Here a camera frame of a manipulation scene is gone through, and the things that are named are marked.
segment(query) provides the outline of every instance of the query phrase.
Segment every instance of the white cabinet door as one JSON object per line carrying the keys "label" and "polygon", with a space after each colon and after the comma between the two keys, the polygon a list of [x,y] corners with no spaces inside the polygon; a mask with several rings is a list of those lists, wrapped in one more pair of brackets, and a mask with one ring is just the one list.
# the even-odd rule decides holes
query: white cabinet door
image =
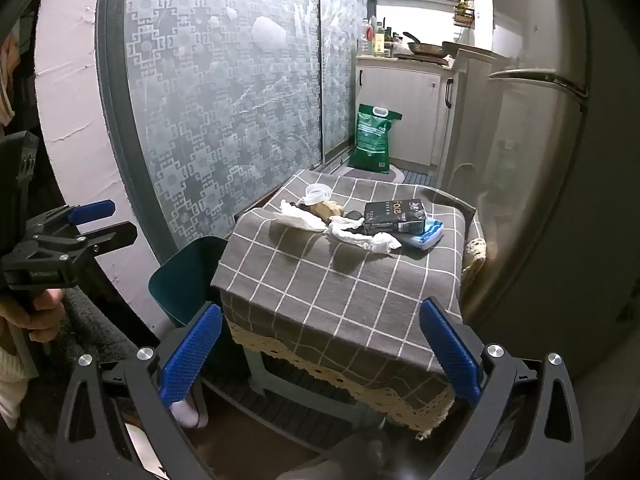
{"label": "white cabinet door", "polygon": [[439,75],[356,67],[356,109],[365,104],[402,114],[389,134],[389,156],[399,160],[430,165],[439,89]]}

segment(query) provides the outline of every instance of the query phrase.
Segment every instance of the bottle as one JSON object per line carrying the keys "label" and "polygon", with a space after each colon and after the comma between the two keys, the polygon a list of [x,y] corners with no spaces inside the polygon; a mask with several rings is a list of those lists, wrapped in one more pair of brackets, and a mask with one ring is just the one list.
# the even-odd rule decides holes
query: bottle
{"label": "bottle", "polygon": [[378,22],[378,28],[376,29],[376,43],[374,46],[374,56],[384,57],[385,55],[385,29],[382,27],[382,22]]}
{"label": "bottle", "polygon": [[371,47],[371,36],[370,32],[371,26],[369,25],[369,20],[367,18],[362,19],[362,23],[360,24],[360,34],[358,36],[358,55],[359,56],[371,56],[372,47]]}

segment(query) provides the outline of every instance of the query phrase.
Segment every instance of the rug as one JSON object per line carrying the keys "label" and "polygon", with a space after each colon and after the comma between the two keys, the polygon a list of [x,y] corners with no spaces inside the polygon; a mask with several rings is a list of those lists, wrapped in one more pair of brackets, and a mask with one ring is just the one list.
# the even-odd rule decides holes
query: rug
{"label": "rug", "polygon": [[351,178],[366,178],[369,180],[377,180],[379,182],[392,182],[400,184],[404,180],[404,174],[398,170],[393,164],[389,165],[389,173],[375,173],[373,171],[357,170],[350,168],[348,163],[341,165],[340,168],[333,172],[336,176],[350,176]]}
{"label": "rug", "polygon": [[419,186],[434,187],[436,184],[435,173],[416,173],[415,171],[402,170],[404,173],[403,184],[418,184]]}

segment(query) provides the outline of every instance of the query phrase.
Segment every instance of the green chair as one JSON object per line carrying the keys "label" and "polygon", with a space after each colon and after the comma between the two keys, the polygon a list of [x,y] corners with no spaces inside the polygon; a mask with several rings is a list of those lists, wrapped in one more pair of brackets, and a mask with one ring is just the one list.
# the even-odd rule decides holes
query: green chair
{"label": "green chair", "polygon": [[[226,247],[226,240],[205,236],[178,251],[149,279],[149,292],[175,326],[186,326],[205,301],[222,307],[220,292],[211,279]],[[249,368],[242,346],[235,343],[223,318],[222,332],[205,365],[205,370],[244,379]]]}

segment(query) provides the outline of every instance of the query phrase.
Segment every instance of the lace trim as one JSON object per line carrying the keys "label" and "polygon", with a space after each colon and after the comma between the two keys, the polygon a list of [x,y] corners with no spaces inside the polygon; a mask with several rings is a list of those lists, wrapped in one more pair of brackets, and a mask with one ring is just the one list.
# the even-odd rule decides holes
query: lace trim
{"label": "lace trim", "polygon": [[316,379],[322,379],[337,388],[346,389],[356,400],[366,402],[377,412],[386,413],[394,421],[408,426],[412,430],[419,431],[418,438],[429,436],[431,430],[445,419],[453,404],[453,389],[447,386],[431,402],[416,410],[404,402],[398,393],[391,388],[376,390],[365,388],[361,384],[349,380],[336,370],[301,359],[277,339],[254,334],[230,321],[228,321],[228,324],[235,342],[243,347],[255,352],[264,352],[277,358],[286,359],[297,368],[306,370]]}

